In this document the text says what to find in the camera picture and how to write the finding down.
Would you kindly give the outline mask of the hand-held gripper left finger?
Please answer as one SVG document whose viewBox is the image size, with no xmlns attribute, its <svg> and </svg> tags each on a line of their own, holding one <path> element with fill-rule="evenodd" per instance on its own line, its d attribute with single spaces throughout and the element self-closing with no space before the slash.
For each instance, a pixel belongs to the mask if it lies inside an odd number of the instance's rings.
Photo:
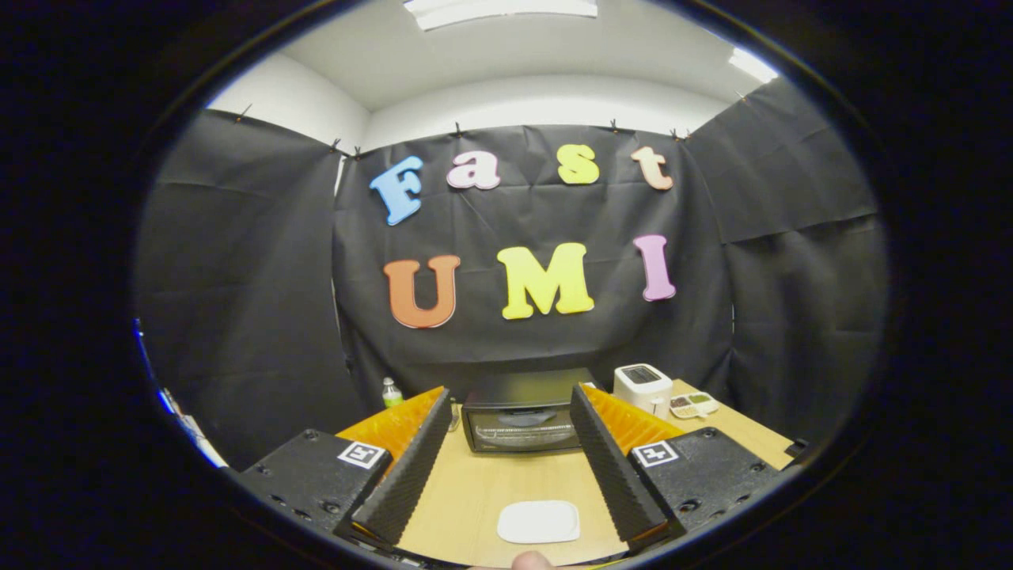
<svg viewBox="0 0 1013 570">
<path fill-rule="evenodd" d="M 239 473 L 276 512 L 372 547 L 398 545 L 451 423 L 445 387 L 337 434 L 306 429 Z"/>
</svg>

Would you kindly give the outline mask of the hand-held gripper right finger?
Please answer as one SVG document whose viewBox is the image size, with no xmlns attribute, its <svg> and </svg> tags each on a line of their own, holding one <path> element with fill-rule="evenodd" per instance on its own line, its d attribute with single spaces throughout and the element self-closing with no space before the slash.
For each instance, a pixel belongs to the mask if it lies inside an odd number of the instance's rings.
<svg viewBox="0 0 1013 570">
<path fill-rule="evenodd" d="M 576 386 L 569 412 L 613 526 L 633 553 L 716 526 L 786 477 L 715 427 L 681 431 L 596 387 Z"/>
</svg>

